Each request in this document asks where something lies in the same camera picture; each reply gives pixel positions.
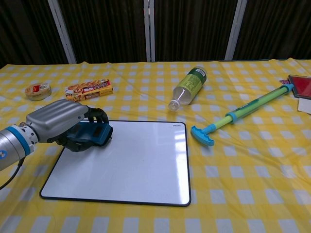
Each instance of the cardboard box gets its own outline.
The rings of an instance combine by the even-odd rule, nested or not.
[[[108,79],[99,79],[67,87],[65,98],[72,101],[82,101],[112,93],[113,88],[110,81]]]

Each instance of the bottle cap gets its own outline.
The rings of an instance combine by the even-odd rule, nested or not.
[[[25,89],[25,95],[30,100],[43,100],[52,93],[47,83],[35,83]]]
[[[171,111],[176,111],[180,106],[180,103],[176,100],[171,100],[171,102],[169,103],[169,109]]]

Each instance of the whiteboard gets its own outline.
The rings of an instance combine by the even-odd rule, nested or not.
[[[83,152],[64,149],[40,191],[44,199],[190,204],[186,125],[110,121],[112,140]]]

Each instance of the table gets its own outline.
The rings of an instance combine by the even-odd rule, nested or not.
[[[172,113],[172,90],[194,66],[207,70],[208,82]],[[311,232],[311,116],[297,111],[292,93],[213,133],[214,147],[189,133],[279,87],[289,74],[310,76],[311,60],[5,66],[1,129],[62,99],[65,87],[98,78],[109,78],[114,94],[82,103],[103,108],[110,119],[185,122],[192,202],[183,208],[43,200],[39,190],[62,148],[37,144],[0,191],[0,232]],[[27,100],[24,89],[36,82],[50,83],[52,95]],[[0,183],[15,169],[0,172]]]

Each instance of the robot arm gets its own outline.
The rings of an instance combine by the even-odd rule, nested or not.
[[[38,142],[68,147],[72,151],[83,151],[93,145],[91,142],[76,142],[67,138],[67,132],[85,117],[94,122],[108,123],[102,109],[89,108],[77,102],[58,100],[26,116],[26,123],[12,125],[0,131],[0,171],[23,159],[34,151]],[[107,134],[111,136],[112,128]]]

